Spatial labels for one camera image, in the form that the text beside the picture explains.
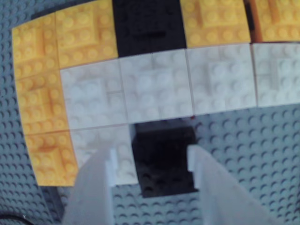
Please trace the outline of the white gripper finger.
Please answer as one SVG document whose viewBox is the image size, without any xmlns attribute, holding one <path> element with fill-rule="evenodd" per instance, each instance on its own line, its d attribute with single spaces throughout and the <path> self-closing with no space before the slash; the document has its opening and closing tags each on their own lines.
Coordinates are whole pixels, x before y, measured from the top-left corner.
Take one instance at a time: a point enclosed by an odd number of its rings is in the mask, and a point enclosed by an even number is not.
<svg viewBox="0 0 300 225">
<path fill-rule="evenodd" d="M 63 216 L 63 225 L 113 225 L 112 187 L 116 185 L 115 148 L 99 150 L 80 168 Z"/>
<path fill-rule="evenodd" d="M 209 152 L 199 145 L 187 147 L 187 169 L 200 192 L 205 225 L 279 225 Z"/>
</svg>

